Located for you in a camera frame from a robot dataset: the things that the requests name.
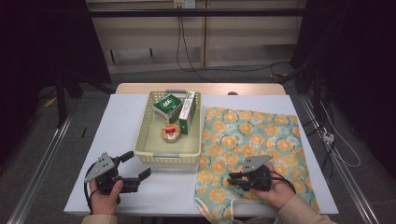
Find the wall outlet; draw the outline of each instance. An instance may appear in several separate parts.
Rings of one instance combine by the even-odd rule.
[[[331,144],[334,141],[334,134],[332,133],[323,133],[323,140],[329,144]]]
[[[195,0],[184,0],[184,8],[195,8]]]
[[[184,0],[174,0],[175,8],[184,8]]]

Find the green box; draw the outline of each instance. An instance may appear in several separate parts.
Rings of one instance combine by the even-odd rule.
[[[162,123],[175,123],[180,114],[181,100],[169,93],[156,102],[152,109],[155,117]]]
[[[196,93],[195,91],[188,91],[183,107],[180,111],[178,121],[180,124],[180,132],[182,134],[189,134],[192,118],[194,117],[196,108]]]

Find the sleeve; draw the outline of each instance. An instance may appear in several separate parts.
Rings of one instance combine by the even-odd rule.
[[[81,224],[117,224],[116,216],[112,215],[90,215],[82,219]]]
[[[327,224],[332,222],[328,216],[321,215],[298,195],[294,195],[278,212],[281,223]]]

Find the black curtain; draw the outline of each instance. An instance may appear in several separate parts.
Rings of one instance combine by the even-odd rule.
[[[308,1],[320,5],[321,1]],[[344,1],[346,11],[320,69],[327,89],[373,155],[396,177],[393,128],[396,71],[395,4]],[[327,21],[305,20],[292,62],[300,65],[315,50]]]
[[[0,3],[1,158],[18,142],[35,112],[38,93],[69,71],[98,83],[110,77],[84,0],[2,0]]]

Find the small red object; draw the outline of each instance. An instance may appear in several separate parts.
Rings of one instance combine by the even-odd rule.
[[[171,128],[171,129],[165,129],[166,133],[175,133],[176,132],[176,128]]]

